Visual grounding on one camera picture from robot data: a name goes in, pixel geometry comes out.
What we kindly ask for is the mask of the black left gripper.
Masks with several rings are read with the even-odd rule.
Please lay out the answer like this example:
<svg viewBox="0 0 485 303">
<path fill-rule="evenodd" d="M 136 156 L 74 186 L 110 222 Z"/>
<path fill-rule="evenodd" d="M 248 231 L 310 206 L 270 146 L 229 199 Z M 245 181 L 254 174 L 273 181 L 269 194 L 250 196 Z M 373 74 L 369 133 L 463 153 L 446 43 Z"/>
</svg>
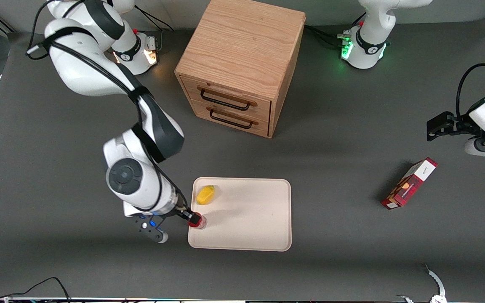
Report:
<svg viewBox="0 0 485 303">
<path fill-rule="evenodd" d="M 426 122 L 426 141 L 431 142 L 441 136 L 470 135 L 481 136 L 481 128 L 468 114 L 455 116 L 452 112 L 442 112 Z"/>
</svg>

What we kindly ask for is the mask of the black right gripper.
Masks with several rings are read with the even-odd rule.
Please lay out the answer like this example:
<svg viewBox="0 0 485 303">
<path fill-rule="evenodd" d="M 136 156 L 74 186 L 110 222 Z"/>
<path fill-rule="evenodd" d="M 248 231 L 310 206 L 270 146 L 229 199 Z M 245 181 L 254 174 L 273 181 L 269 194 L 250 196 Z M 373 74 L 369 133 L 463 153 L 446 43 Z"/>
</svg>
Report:
<svg viewBox="0 0 485 303">
<path fill-rule="evenodd" d="M 202 215 L 197 212 L 191 212 L 186 205 L 175 205 L 171 210 L 171 216 L 173 215 L 177 215 L 178 217 L 185 219 L 188 226 L 191 228 L 201 228 L 202 226 Z"/>
</svg>

